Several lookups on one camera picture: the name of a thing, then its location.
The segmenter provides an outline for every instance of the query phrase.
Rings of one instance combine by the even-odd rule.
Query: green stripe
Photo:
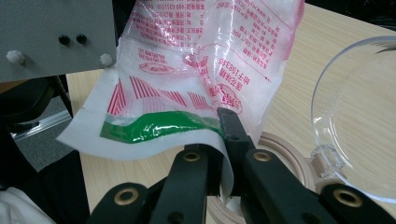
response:
[[[208,129],[222,135],[218,119],[202,118],[185,111],[145,114],[135,122],[120,126],[104,122],[101,137],[123,143],[139,143],[172,133]]]

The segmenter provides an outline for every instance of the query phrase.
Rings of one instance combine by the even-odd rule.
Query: red stripe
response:
[[[176,101],[176,102],[178,102],[178,103],[181,104],[181,102],[180,102],[180,101],[178,100],[178,98],[177,98],[177,94],[178,94],[178,92],[171,91],[172,99],[173,99],[174,101]]]
[[[142,80],[140,78],[137,78],[136,83],[139,88],[139,92],[141,93],[141,97],[146,97],[147,93],[145,92],[145,86],[144,86],[144,83],[142,83]]]
[[[120,82],[120,95],[121,95],[122,105],[126,105],[125,95],[123,93],[123,87],[122,87],[122,83],[121,82]]]
[[[197,109],[208,109],[210,106],[207,104],[206,98],[202,95],[189,92],[189,96]]]
[[[140,88],[142,88],[143,97],[148,97],[149,93],[148,93],[148,90],[147,90],[146,83],[142,79],[138,79],[138,82],[140,84]]]
[[[162,92],[165,96],[168,96],[168,95],[166,94],[166,91],[160,90],[160,92]]]
[[[136,85],[137,91],[139,92],[139,98],[145,97],[145,93],[142,90],[142,84],[139,82],[139,78],[134,78],[134,84]]]
[[[159,96],[159,94],[156,90],[154,90],[149,84],[147,84],[147,85],[149,86],[148,91],[151,96]]]
[[[174,92],[169,91],[169,96],[171,97],[171,99],[172,99],[173,101],[180,103],[180,102],[177,100],[177,98],[175,97],[175,93],[174,93]]]
[[[153,89],[150,87],[150,85],[146,82],[145,82],[145,85],[146,85],[146,89],[148,91],[148,96],[151,96],[151,97],[154,96]]]
[[[117,114],[119,114],[122,111],[122,109],[123,109],[123,105],[122,104],[116,104],[116,109],[117,109],[116,110]]]
[[[116,95],[116,98],[114,99],[114,105],[113,105],[113,107],[111,108],[111,112],[114,114],[114,115],[117,115],[114,111],[116,111],[117,110],[117,101],[119,100],[119,96],[118,95]]]
[[[140,92],[137,88],[136,82],[135,82],[135,77],[129,77],[131,79],[131,83],[132,83],[132,88],[134,89],[134,95],[136,96],[136,99],[141,98],[140,96]]]
[[[160,96],[160,94],[158,93],[157,90],[155,90],[154,88],[151,87],[151,89],[154,91],[154,96]]]
[[[118,88],[118,90],[117,90],[117,102],[116,102],[116,106],[117,107],[120,107],[120,105],[122,104],[122,101],[121,101],[121,95],[120,95],[120,88]]]
[[[187,106],[179,92],[177,92],[177,99],[182,105]]]
[[[143,83],[143,85],[144,85],[144,88],[145,88],[145,92],[146,92],[146,96],[147,97],[150,97],[150,96],[152,96],[151,94],[150,94],[150,89],[152,89],[151,87],[150,87],[150,85],[147,83],[147,82],[145,82],[144,80],[140,80],[142,83]]]
[[[116,90],[117,90],[117,86],[116,86],[116,88],[114,88],[113,95],[111,96],[110,104],[108,104],[107,113],[110,113],[110,114],[111,114],[111,108],[112,108],[112,106],[114,104],[114,98],[116,96]]]

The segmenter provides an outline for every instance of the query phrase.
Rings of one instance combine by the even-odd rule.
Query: red logo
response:
[[[235,113],[242,113],[243,107],[241,101],[236,97],[235,92],[224,84],[216,85],[216,90],[219,90],[219,95],[221,97],[221,104],[225,105],[225,107],[229,107]]]
[[[139,68],[144,72],[154,75],[166,75],[175,72],[173,67],[169,67],[160,63],[142,63],[139,65]]]

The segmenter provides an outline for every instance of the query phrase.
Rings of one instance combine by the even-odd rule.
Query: gray metal panel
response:
[[[77,42],[84,34],[86,45]],[[60,35],[70,37],[62,45]],[[24,63],[6,55],[20,51]],[[111,0],[2,0],[0,3],[0,82],[104,68],[100,57],[116,61]]]

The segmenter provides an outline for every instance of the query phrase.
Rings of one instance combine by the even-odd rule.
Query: white cloth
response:
[[[23,191],[0,191],[0,224],[55,223]]]

